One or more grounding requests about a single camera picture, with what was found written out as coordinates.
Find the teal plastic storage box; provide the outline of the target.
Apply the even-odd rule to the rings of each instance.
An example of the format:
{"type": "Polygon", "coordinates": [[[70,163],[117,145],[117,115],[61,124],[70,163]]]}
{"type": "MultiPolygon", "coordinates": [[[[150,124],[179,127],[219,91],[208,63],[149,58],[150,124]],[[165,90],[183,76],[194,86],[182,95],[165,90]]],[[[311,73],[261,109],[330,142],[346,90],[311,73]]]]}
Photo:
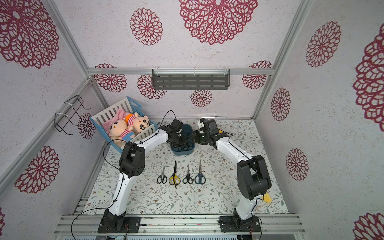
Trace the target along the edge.
{"type": "Polygon", "coordinates": [[[186,156],[193,153],[195,149],[195,143],[189,141],[189,136],[192,133],[192,131],[193,131],[192,126],[188,124],[183,125],[182,131],[181,131],[181,137],[184,140],[184,145],[179,147],[171,147],[172,152],[176,156],[186,156]]]}

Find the yellow black scissors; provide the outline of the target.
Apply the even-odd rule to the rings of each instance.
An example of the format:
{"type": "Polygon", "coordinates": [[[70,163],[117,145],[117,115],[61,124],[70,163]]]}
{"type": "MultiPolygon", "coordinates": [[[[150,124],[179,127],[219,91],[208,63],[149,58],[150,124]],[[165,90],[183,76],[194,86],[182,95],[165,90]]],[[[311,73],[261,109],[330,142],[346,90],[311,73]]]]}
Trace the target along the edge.
{"type": "Polygon", "coordinates": [[[181,183],[181,179],[180,177],[178,177],[177,175],[177,161],[175,161],[175,164],[174,164],[174,172],[173,174],[171,175],[171,177],[169,178],[169,184],[171,186],[178,186],[179,184],[181,183]]]}

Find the small black scissors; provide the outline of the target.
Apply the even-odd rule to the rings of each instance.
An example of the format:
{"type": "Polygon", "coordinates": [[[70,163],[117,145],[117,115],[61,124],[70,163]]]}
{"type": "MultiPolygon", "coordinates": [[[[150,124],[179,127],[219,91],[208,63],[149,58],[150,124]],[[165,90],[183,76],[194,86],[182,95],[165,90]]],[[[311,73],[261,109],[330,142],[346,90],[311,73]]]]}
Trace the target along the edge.
{"type": "Polygon", "coordinates": [[[166,184],[167,183],[167,176],[165,175],[165,167],[163,167],[162,173],[157,178],[158,184],[166,184]]]}

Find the black grey scissors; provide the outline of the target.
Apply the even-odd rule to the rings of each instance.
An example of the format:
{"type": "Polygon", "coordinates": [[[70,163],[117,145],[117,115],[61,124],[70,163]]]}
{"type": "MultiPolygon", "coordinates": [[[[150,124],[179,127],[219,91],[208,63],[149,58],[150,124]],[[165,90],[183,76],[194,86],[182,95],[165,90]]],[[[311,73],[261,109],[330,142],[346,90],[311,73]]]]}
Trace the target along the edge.
{"type": "Polygon", "coordinates": [[[190,184],[191,185],[193,183],[194,183],[194,180],[191,177],[190,164],[188,164],[186,176],[183,178],[183,184],[190,184]]]}

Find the blue handled scissors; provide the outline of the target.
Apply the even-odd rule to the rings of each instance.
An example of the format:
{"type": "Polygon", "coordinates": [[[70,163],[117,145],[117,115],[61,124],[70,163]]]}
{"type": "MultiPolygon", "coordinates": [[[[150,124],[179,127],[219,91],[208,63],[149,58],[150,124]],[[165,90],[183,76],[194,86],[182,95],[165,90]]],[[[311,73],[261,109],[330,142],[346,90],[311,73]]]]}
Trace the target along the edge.
{"type": "Polygon", "coordinates": [[[204,176],[202,170],[202,161],[199,162],[199,171],[198,174],[195,176],[194,181],[197,185],[204,185],[206,183],[206,177],[204,176]]]}

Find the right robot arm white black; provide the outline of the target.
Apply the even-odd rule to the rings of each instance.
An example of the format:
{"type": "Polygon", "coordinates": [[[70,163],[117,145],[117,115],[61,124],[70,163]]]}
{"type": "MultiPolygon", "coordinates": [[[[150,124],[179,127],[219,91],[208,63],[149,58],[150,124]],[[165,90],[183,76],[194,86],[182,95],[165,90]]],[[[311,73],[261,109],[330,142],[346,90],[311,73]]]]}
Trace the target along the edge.
{"type": "Polygon", "coordinates": [[[214,119],[200,119],[199,129],[192,132],[191,140],[213,147],[237,165],[238,187],[243,197],[234,210],[234,223],[238,226],[250,223],[258,200],[263,200],[272,187],[265,159],[237,146],[228,133],[219,129],[214,119]]]}

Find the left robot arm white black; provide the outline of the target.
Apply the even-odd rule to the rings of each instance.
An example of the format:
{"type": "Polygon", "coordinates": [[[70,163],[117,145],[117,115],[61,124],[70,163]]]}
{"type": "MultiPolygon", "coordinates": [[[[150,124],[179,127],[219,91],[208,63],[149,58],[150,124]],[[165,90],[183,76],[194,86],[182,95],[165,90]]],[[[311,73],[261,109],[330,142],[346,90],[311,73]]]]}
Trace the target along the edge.
{"type": "Polygon", "coordinates": [[[174,119],[171,124],[159,127],[155,133],[144,140],[125,144],[119,160],[121,176],[111,206],[105,210],[104,221],[114,225],[116,221],[124,218],[134,180],[145,169],[146,152],[163,143],[169,143],[174,148],[186,144],[186,140],[182,138],[182,127],[183,123],[174,119]]]}

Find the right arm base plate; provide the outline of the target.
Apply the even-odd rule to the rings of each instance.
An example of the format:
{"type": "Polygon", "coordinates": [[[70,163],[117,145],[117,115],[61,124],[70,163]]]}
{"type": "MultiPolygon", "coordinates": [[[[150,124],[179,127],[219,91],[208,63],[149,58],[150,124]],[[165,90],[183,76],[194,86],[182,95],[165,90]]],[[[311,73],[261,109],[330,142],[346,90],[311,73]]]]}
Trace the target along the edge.
{"type": "Polygon", "coordinates": [[[223,233],[260,233],[262,231],[262,226],[257,216],[252,216],[246,220],[239,219],[236,216],[220,216],[219,226],[223,233]]]}

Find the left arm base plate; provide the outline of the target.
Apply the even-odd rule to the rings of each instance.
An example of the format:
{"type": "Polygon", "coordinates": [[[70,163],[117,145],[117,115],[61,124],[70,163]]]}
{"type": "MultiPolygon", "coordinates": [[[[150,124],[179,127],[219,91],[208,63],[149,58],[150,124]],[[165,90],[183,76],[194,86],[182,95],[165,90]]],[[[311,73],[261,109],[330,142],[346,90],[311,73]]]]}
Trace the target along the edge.
{"type": "Polygon", "coordinates": [[[103,217],[98,228],[99,234],[112,233],[138,233],[140,228],[140,217],[103,217]]]}

